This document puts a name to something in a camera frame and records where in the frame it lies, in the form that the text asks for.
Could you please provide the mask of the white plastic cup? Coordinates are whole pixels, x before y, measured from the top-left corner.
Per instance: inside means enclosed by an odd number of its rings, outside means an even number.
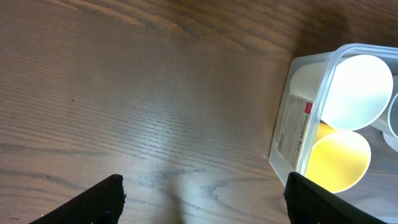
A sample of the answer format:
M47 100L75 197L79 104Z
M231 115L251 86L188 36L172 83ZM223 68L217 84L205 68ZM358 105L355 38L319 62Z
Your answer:
M304 108L306 103L315 102L327 65L327 62L303 65L292 75L287 106L297 101ZM333 71L321 120L333 129L361 129L382 114L392 91L391 69L379 57L342 58Z

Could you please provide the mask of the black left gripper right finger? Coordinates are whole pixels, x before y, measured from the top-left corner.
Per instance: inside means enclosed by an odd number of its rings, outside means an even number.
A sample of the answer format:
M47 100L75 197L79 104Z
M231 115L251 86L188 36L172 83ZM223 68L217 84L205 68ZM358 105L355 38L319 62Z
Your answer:
M284 198L291 224L384 224L297 172L289 174Z

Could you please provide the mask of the yellow plastic cup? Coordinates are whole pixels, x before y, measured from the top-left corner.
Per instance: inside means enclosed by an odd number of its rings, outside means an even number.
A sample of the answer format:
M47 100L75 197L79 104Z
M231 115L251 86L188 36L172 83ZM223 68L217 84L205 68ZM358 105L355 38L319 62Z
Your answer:
M336 194L357 184L368 170L370 161L371 148L362 135L321 123L305 177Z

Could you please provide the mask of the grey plastic cup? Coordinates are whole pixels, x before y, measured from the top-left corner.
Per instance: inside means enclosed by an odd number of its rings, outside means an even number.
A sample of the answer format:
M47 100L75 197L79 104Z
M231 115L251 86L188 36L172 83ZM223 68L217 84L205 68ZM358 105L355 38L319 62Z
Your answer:
M397 75L392 78L393 91L390 102L382 115L371 126L380 130L387 145L397 151Z

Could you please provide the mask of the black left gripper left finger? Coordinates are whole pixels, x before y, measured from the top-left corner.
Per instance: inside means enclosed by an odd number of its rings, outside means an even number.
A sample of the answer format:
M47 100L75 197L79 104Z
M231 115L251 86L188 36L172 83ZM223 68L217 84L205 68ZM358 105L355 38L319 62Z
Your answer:
M117 223L123 213L125 199L123 176L113 174L32 223Z

